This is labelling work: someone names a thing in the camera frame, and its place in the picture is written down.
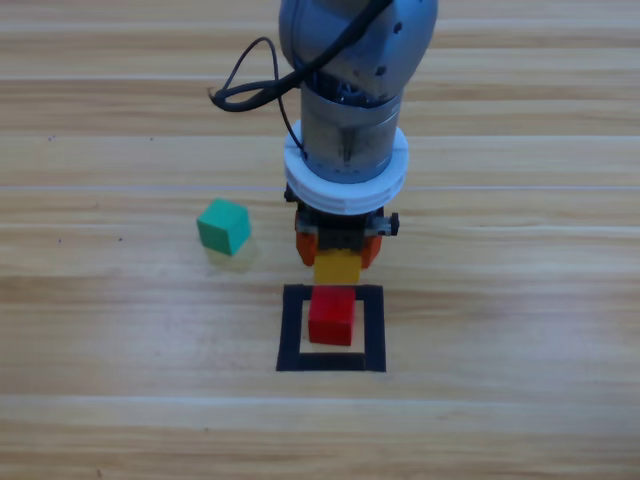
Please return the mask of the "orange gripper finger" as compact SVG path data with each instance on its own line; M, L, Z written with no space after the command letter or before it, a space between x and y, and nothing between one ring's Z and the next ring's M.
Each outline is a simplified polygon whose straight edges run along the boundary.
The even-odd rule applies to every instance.
M296 249L303 264L312 267L318 252L318 236L313 233L296 232Z
M382 244L382 236L367 236L364 238L361 250L361 267L369 268L378 256Z

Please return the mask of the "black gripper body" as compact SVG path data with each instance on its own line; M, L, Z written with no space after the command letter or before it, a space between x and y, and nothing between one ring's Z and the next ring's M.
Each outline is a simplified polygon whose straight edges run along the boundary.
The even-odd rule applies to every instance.
M319 250L361 252L368 241L397 236L400 228L399 214L394 212L387 216L383 207L357 215L327 213L304 203L289 185L286 185L284 199L297 205L295 231L310 235Z

